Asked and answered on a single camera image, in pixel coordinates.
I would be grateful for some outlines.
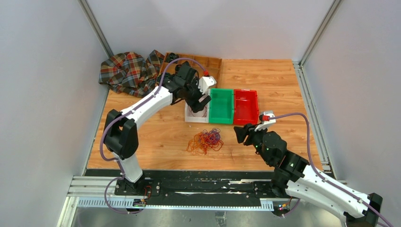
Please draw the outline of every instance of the checkered fabric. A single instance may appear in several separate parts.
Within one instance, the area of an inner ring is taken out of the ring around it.
[[[134,52],[114,55],[102,63],[99,83],[117,92],[144,97],[156,86],[164,55],[154,50],[145,59]]]

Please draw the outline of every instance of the gray floor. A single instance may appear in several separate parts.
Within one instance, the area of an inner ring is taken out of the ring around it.
[[[143,210],[122,215],[108,208],[77,208],[73,227],[341,227],[332,214],[300,203],[285,219],[264,211]]]

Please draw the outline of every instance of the wooden table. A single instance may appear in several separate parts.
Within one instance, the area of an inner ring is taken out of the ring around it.
[[[291,60],[223,60],[220,88],[251,89],[258,92],[260,111],[273,110],[275,115],[292,112],[306,114],[301,91]],[[93,145],[88,168],[118,168],[115,162],[105,162],[99,154],[99,142],[105,117],[112,110],[122,110],[139,98],[110,91]],[[307,158],[306,125],[300,116],[277,120],[269,128],[287,141],[288,149]],[[221,129],[224,146],[207,155],[192,155],[185,151],[188,141],[204,130]],[[165,107],[139,129],[139,148],[136,155],[143,169],[192,170],[272,170],[254,148],[238,144],[233,125],[190,123],[184,121],[184,102]],[[313,161],[322,168],[313,136]],[[107,157],[111,153],[104,146]]]

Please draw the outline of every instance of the perforated metal strip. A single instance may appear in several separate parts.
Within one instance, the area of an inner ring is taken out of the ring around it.
[[[114,208],[134,208],[134,199],[131,198],[109,198],[110,205]],[[104,198],[80,197],[78,207],[100,207],[107,208]],[[165,206],[147,205],[146,209],[165,210],[248,210],[248,211],[274,211],[272,201],[261,201],[259,207],[229,207],[229,206]]]

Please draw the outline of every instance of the red tray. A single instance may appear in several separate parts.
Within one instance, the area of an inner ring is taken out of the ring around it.
[[[256,91],[234,89],[233,124],[257,124],[258,118],[259,106]]]

